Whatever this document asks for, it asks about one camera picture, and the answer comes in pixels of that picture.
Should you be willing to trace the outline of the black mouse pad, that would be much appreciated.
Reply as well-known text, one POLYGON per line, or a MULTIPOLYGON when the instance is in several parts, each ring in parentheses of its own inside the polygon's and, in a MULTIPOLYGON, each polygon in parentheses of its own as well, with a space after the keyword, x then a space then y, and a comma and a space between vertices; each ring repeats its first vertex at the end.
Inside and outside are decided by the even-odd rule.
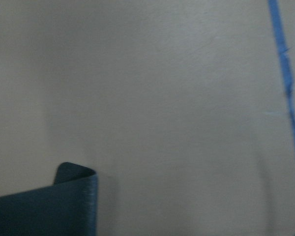
POLYGON ((97 187, 96 171, 61 163, 53 185, 0 197, 0 236, 96 235, 97 187))

